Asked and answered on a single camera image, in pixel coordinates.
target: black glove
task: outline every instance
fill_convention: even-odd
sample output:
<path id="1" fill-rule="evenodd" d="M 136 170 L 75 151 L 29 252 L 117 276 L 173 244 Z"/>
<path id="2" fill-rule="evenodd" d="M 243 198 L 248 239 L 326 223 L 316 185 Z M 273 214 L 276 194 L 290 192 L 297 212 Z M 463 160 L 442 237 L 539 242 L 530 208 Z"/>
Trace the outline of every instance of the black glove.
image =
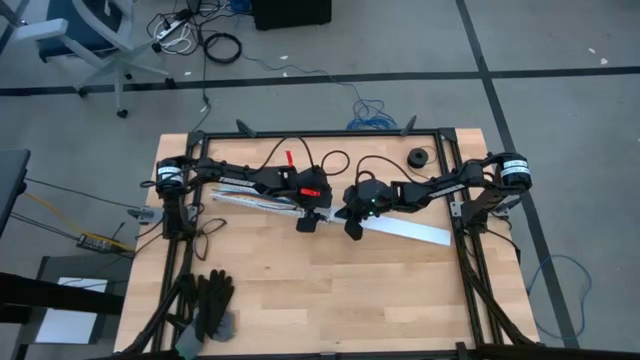
<path id="1" fill-rule="evenodd" d="M 204 339 L 206 333 L 213 339 L 222 316 L 227 310 L 229 301 L 235 288 L 233 279 L 227 276 L 224 270 L 220 272 L 212 270 L 209 279 L 203 275 L 198 277 L 198 309 L 196 322 L 196 338 Z"/>

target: chair wheel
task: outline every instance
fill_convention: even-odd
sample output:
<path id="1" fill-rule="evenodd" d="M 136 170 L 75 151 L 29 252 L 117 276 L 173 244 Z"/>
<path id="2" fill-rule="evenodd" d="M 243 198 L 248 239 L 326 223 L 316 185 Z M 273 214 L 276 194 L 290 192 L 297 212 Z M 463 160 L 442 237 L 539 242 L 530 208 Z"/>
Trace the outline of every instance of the chair wheel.
<path id="1" fill-rule="evenodd" d="M 164 79 L 164 83 L 167 84 L 167 87 L 169 89 L 177 89 L 178 88 L 178 85 L 176 85 L 176 81 L 173 80 L 173 78 Z"/>

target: white cable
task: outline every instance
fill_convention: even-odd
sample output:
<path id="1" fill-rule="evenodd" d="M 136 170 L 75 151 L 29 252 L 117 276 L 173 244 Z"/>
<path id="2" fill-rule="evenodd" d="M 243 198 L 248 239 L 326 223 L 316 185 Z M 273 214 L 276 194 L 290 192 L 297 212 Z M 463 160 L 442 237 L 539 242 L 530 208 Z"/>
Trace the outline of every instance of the white cable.
<path id="1" fill-rule="evenodd" d="M 164 23 L 164 20 L 160 20 L 160 22 L 156 25 L 156 27 L 153 29 L 153 37 L 154 38 L 158 38 L 158 28 L 160 27 L 160 25 L 162 25 Z M 191 49 L 191 45 L 193 45 L 193 43 L 191 42 L 191 40 L 189 40 L 189 35 L 191 35 L 191 26 L 189 25 L 189 23 L 185 23 L 184 26 L 182 27 L 182 33 L 180 34 L 180 36 L 178 36 L 177 38 L 166 42 L 166 43 L 161 43 L 158 42 L 160 44 L 160 47 L 162 49 L 162 51 L 166 54 L 171 54 L 171 55 L 175 55 L 175 54 L 182 54 L 187 52 L 189 49 Z M 181 42 L 186 42 L 187 46 L 184 49 L 181 50 L 170 50 L 171 47 L 176 46 L 178 44 L 180 44 Z"/>

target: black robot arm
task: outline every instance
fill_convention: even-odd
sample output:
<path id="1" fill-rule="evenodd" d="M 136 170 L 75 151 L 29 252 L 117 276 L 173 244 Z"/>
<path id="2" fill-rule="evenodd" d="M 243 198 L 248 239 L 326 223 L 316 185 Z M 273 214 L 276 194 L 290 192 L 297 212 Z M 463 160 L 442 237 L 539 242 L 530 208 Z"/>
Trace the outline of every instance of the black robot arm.
<path id="1" fill-rule="evenodd" d="M 196 173 L 185 181 L 187 173 Z M 234 193 L 286 198 L 306 211 L 298 220 L 298 231 L 313 232 L 320 215 L 315 208 L 331 207 L 331 187 L 324 170 L 317 165 L 298 172 L 293 166 L 248 166 L 212 159 L 195 160 L 185 156 L 166 158 L 156 164 L 156 187 L 163 200 L 163 237 L 184 240 L 193 237 L 195 226 L 184 206 L 184 196 L 207 183 L 225 184 Z"/>
<path id="2" fill-rule="evenodd" d="M 497 175 L 488 180 L 484 169 L 491 165 L 497 167 Z M 359 181 L 361 175 L 370 178 Z M 345 190 L 345 206 L 336 213 L 336 217 L 347 220 L 345 231 L 352 239 L 360 240 L 360 222 L 370 216 L 380 216 L 389 211 L 414 213 L 428 206 L 433 199 L 471 187 L 485 190 L 477 199 L 462 204 L 460 217 L 465 227 L 486 224 L 489 212 L 505 199 L 531 188 L 527 159 L 516 153 L 489 154 L 483 160 L 468 160 L 459 170 L 422 183 L 392 181 L 387 185 L 377 180 L 373 173 L 361 171 L 355 184 Z"/>

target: black box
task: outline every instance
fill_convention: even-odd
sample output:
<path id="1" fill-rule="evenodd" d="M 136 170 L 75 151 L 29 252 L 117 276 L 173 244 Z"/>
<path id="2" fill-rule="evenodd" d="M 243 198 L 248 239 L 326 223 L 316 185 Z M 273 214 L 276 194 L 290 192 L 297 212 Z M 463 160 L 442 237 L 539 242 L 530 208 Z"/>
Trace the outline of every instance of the black box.
<path id="1" fill-rule="evenodd" d="M 258 30 L 331 22 L 331 0 L 251 0 L 251 9 Z"/>

